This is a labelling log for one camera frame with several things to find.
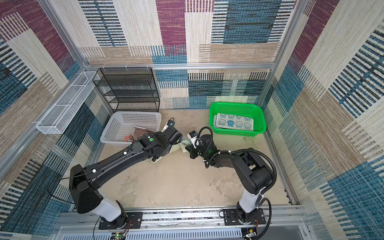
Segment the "red pink towel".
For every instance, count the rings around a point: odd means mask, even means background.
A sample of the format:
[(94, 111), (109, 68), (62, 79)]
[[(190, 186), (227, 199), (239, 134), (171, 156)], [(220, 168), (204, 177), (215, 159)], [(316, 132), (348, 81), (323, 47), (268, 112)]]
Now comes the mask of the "red pink towel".
[(139, 126), (133, 126), (134, 128), (134, 131), (132, 134), (130, 134), (129, 136), (126, 136), (125, 137), (125, 142), (134, 142), (136, 141), (139, 137), (147, 134), (147, 133), (154, 133), (154, 131), (150, 130), (150, 129), (146, 129), (146, 128), (143, 128), (143, 127), (139, 127)]

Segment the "blue bunny pattern towel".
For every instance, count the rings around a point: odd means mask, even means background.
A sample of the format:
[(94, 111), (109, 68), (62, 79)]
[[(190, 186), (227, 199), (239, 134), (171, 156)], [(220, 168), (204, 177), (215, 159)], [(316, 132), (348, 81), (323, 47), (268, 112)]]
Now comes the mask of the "blue bunny pattern towel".
[(254, 120), (252, 118), (218, 113), (214, 115), (214, 126), (219, 129), (253, 131)]

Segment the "pale green teal towel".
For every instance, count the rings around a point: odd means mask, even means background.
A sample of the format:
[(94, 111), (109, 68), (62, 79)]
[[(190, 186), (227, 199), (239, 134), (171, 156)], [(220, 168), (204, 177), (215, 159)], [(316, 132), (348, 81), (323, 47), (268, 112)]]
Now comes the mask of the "pale green teal towel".
[[(168, 155), (168, 154), (171, 154), (171, 153), (173, 153), (173, 152), (177, 152), (177, 151), (179, 151), (179, 152), (182, 152), (182, 153), (187, 154), (188, 156), (190, 156), (190, 153), (187, 151), (186, 147), (187, 147), (187, 141), (182, 141), (181, 143), (179, 143), (179, 144), (177, 144), (177, 145), (173, 145), (173, 146), (171, 147), (170, 151), (167, 153), (167, 155)], [(164, 156), (161, 156), (161, 157), (159, 157), (159, 158), (156, 159), (156, 160), (151, 159), (151, 162), (152, 162), (153, 164), (155, 164), (155, 163), (157, 163), (158, 161), (160, 161), (163, 157), (164, 157)]]

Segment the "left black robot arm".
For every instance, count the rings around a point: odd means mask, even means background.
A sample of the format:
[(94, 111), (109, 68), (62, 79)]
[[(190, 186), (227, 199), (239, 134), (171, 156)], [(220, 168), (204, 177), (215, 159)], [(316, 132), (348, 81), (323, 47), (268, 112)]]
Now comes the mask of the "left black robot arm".
[(167, 155), (183, 135), (169, 126), (162, 132), (147, 133), (127, 148), (93, 165), (75, 165), (70, 171), (69, 190), (79, 214), (94, 213), (112, 223), (116, 229), (127, 224), (128, 215), (118, 201), (107, 199), (99, 189), (129, 167), (147, 159), (157, 160)]

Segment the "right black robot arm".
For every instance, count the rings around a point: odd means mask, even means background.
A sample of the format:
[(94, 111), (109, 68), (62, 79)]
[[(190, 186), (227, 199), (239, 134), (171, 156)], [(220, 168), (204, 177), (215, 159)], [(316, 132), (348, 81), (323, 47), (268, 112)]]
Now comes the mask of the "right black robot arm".
[(199, 136), (195, 131), (188, 134), (191, 142), (186, 146), (190, 158), (203, 158), (205, 168), (232, 168), (236, 171), (244, 192), (237, 203), (237, 216), (240, 224), (250, 224), (256, 219), (263, 204), (264, 194), (277, 180), (277, 169), (273, 161), (264, 153), (253, 148), (236, 151), (220, 151), (211, 135)]

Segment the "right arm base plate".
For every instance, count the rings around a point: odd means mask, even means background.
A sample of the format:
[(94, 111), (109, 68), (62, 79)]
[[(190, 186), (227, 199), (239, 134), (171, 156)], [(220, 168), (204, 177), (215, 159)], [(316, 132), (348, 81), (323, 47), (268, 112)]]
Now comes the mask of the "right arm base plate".
[(245, 213), (241, 208), (222, 209), (219, 211), (219, 217), (224, 219), (226, 226), (264, 225), (267, 223), (261, 208), (254, 209), (251, 213)]

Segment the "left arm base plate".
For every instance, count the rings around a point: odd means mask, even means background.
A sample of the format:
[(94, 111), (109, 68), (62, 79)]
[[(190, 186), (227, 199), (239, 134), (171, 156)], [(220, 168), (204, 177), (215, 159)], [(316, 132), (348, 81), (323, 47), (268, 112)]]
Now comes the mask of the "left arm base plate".
[(108, 222), (105, 218), (101, 218), (99, 230), (128, 230), (139, 229), (142, 224), (143, 212), (128, 212), (121, 214), (117, 219)]

